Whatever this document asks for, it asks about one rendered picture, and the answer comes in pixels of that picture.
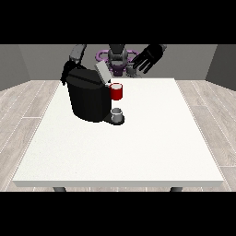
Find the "pale grey machine lid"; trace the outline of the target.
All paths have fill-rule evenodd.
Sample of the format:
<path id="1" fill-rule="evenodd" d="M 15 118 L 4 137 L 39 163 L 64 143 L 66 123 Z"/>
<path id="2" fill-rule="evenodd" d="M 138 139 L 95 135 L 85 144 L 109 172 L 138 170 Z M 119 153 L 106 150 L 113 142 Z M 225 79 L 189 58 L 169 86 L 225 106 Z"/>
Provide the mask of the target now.
<path id="1" fill-rule="evenodd" d="M 111 80 L 112 75 L 104 61 L 96 63 L 95 69 L 99 73 L 100 78 L 104 84 L 107 84 Z"/>

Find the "small grey cup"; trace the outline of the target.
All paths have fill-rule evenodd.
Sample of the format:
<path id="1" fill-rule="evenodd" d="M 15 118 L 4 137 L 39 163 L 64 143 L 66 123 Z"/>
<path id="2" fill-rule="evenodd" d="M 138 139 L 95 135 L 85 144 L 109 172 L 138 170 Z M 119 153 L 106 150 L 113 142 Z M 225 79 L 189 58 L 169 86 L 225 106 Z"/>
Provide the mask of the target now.
<path id="1" fill-rule="evenodd" d="M 123 112 L 120 108 L 113 108 L 111 110 L 112 121 L 115 123 L 119 123 L 123 119 Z"/>

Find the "black coffee machine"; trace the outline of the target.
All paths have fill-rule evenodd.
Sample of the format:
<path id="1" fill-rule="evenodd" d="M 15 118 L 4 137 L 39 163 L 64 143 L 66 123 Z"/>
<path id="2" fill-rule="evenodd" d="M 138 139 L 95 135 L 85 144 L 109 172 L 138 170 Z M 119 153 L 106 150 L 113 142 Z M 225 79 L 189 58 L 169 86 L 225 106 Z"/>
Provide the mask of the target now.
<path id="1" fill-rule="evenodd" d="M 104 84 L 96 70 L 75 68 L 69 72 L 66 83 L 75 116 L 93 123 L 102 121 L 113 125 L 124 123 L 124 115 L 121 122 L 112 121 L 110 93 L 112 82 Z"/>

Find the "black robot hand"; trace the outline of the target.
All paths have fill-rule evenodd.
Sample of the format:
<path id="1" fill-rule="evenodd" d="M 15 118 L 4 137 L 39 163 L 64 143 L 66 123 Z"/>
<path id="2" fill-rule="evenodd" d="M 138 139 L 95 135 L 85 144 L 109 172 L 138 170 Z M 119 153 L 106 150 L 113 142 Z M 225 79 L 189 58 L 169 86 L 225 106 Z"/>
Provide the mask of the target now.
<path id="1" fill-rule="evenodd" d="M 159 44 L 150 44 L 132 60 L 133 68 L 146 74 L 161 59 L 163 54 L 164 52 Z"/>
<path id="2" fill-rule="evenodd" d="M 81 65 L 81 64 L 77 64 L 75 61 L 72 60 L 68 60 L 65 65 L 64 65 L 64 69 L 61 75 L 61 81 L 63 83 L 63 85 L 65 85 L 66 82 L 66 78 L 68 77 L 68 74 L 71 70 L 73 69 L 85 69 L 85 66 Z"/>

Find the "red pod holder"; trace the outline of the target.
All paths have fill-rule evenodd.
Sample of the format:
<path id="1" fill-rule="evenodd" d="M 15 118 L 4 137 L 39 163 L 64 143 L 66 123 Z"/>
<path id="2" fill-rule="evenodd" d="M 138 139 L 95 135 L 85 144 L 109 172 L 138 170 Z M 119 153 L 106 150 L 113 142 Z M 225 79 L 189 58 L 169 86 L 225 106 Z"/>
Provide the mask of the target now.
<path id="1" fill-rule="evenodd" d="M 110 93 L 112 100 L 120 100 L 123 97 L 123 85 L 120 83 L 112 83 L 110 85 Z"/>

